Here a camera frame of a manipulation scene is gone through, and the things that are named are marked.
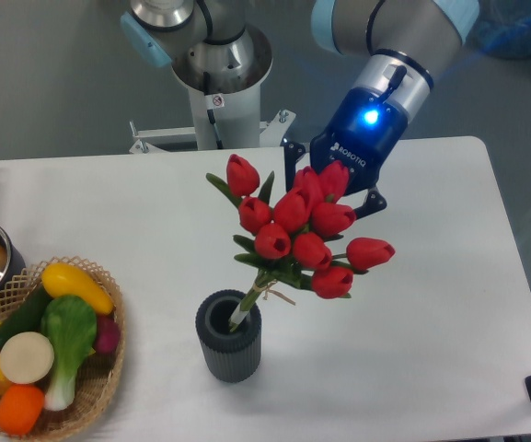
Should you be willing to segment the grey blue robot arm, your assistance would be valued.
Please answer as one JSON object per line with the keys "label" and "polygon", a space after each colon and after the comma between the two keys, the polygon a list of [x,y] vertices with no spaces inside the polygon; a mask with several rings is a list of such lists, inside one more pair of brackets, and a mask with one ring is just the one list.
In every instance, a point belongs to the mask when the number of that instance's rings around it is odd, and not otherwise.
{"label": "grey blue robot arm", "polygon": [[[317,44],[366,55],[367,62],[309,146],[285,146],[286,181],[294,181],[302,155],[316,171],[337,160],[350,173],[347,193],[365,195],[356,215],[385,209],[376,186],[380,169],[478,14],[475,1],[316,2],[311,32]],[[188,90],[199,149],[266,145],[260,86],[271,71],[271,45],[247,22],[241,2],[133,1],[120,24],[142,58],[170,66]]]}

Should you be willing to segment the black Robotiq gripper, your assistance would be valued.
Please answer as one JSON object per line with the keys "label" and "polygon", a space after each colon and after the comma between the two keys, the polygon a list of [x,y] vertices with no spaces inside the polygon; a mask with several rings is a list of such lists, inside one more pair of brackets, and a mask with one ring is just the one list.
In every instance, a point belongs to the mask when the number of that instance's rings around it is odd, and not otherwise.
{"label": "black Robotiq gripper", "polygon": [[285,190],[294,186],[298,162],[309,152],[316,173],[339,160],[350,171],[347,195],[368,190],[364,202],[353,211],[360,220],[387,208],[387,200],[375,186],[380,169],[407,129],[403,110],[388,101],[390,88],[377,96],[363,87],[351,89],[321,134],[309,143],[284,140]]}

